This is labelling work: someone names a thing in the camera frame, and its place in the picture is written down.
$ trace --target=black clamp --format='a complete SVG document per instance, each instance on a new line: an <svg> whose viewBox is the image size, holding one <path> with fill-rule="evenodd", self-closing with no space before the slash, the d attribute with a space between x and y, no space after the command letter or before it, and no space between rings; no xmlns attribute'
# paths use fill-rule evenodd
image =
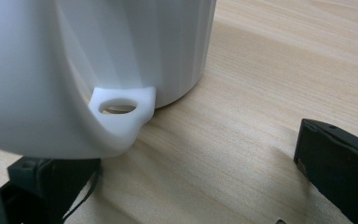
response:
<svg viewBox="0 0 358 224"><path fill-rule="evenodd" d="M10 180L0 188L0 224L63 223L94 190L100 164L100 159L19 159L7 168ZM89 193L67 213L92 174Z"/></svg>
<svg viewBox="0 0 358 224"><path fill-rule="evenodd" d="M295 163L310 182L353 223L358 223L358 137L303 119Z"/></svg>

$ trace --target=white canister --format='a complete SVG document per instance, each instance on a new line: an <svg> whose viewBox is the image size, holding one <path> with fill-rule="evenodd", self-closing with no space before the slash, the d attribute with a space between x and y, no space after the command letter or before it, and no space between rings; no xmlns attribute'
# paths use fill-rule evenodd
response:
<svg viewBox="0 0 358 224"><path fill-rule="evenodd" d="M122 153L155 107L200 79L214 7L0 0L0 148L60 159Z"/></svg>

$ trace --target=hole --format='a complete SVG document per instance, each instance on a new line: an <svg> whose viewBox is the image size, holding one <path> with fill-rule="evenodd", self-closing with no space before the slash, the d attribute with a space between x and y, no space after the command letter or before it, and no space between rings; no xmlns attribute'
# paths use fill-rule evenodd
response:
<svg viewBox="0 0 358 224"><path fill-rule="evenodd" d="M103 114L127 114L134 110L136 106L133 105L111 105L105 109L101 113Z"/></svg>
<svg viewBox="0 0 358 224"><path fill-rule="evenodd" d="M100 112L106 115L127 114L136 108L136 102L129 99L115 99L100 105Z"/></svg>

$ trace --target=wooden table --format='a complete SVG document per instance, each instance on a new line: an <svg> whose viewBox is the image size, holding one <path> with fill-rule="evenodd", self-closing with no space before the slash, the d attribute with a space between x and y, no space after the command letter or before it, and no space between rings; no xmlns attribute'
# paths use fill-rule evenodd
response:
<svg viewBox="0 0 358 224"><path fill-rule="evenodd" d="M218 0L203 78L67 223L350 223L293 163L303 118L358 136L358 0Z"/></svg>

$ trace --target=black cable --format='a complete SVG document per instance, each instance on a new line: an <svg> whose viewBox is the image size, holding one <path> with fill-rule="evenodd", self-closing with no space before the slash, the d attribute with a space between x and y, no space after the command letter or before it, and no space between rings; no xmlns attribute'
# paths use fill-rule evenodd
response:
<svg viewBox="0 0 358 224"><path fill-rule="evenodd" d="M100 175L100 170L101 170L101 165L98 166L97 170L94 173L94 177L91 180L91 186L89 187L89 191L87 192L86 196L84 196L84 198L80 201L80 203L77 204L77 206L75 206L70 212L68 212L63 218L62 218L62 223L64 223L66 221L66 219L71 216L75 210L80 207L80 205L85 202L88 197L92 194L92 192L95 190L95 188L97 187L97 183L98 183L98 178Z"/></svg>

